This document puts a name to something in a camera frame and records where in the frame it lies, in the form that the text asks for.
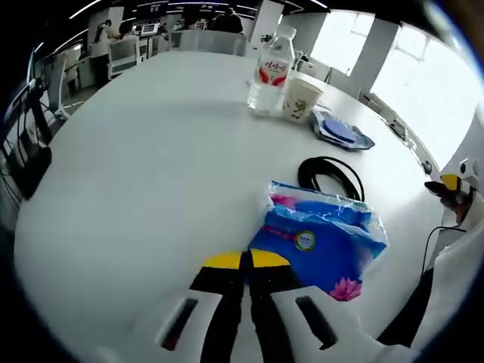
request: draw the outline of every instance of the computer monitor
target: computer monitor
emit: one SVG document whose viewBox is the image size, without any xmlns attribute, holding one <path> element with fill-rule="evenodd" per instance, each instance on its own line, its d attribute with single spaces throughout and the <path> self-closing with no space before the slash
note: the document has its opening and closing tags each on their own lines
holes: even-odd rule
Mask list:
<svg viewBox="0 0 484 363">
<path fill-rule="evenodd" d="M 154 36 L 158 33 L 158 27 L 160 23 L 156 24 L 145 24 L 141 30 L 141 36 Z"/>
</svg>

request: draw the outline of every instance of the printed logo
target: printed logo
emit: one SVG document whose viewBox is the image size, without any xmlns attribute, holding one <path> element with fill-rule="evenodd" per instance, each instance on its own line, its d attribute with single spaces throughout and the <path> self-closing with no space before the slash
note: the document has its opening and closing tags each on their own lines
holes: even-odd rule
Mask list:
<svg viewBox="0 0 484 363">
<path fill-rule="evenodd" d="M 296 236 L 296 247 L 298 250 L 310 251 L 315 248 L 316 237 L 311 231 L 302 231 Z"/>
</svg>

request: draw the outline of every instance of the pink lotus print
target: pink lotus print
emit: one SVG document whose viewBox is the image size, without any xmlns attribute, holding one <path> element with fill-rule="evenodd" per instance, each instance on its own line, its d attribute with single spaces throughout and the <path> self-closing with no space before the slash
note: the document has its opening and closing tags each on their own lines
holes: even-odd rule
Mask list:
<svg viewBox="0 0 484 363">
<path fill-rule="evenodd" d="M 287 195 L 283 194 L 272 194 L 271 199 L 274 203 L 286 206 L 290 209 L 296 209 L 296 202 L 298 201 L 294 197 L 288 197 Z"/>
<path fill-rule="evenodd" d="M 350 301 L 351 299 L 360 296 L 361 284 L 349 278 L 341 278 L 340 282 L 336 282 L 334 290 L 330 291 L 330 296 L 338 301 Z"/>
</svg>

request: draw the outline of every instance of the window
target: window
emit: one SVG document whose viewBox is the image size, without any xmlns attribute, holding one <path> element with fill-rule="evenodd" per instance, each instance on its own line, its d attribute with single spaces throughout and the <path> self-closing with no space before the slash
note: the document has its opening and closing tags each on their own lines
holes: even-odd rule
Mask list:
<svg viewBox="0 0 484 363">
<path fill-rule="evenodd" d="M 405 121 L 443 168 L 464 139 L 479 101 L 479 80 L 432 36 L 404 25 L 371 92 Z"/>
<path fill-rule="evenodd" d="M 363 49 L 374 15 L 332 11 L 326 16 L 311 57 L 349 75 Z"/>
</svg>

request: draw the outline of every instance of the red bottle label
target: red bottle label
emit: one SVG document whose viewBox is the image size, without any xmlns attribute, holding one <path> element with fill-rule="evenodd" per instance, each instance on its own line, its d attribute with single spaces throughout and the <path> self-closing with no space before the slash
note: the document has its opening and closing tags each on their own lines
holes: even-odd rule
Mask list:
<svg viewBox="0 0 484 363">
<path fill-rule="evenodd" d="M 255 79 L 261 83 L 283 87 L 288 73 L 289 64 L 287 63 L 278 60 L 259 60 Z"/>
</svg>

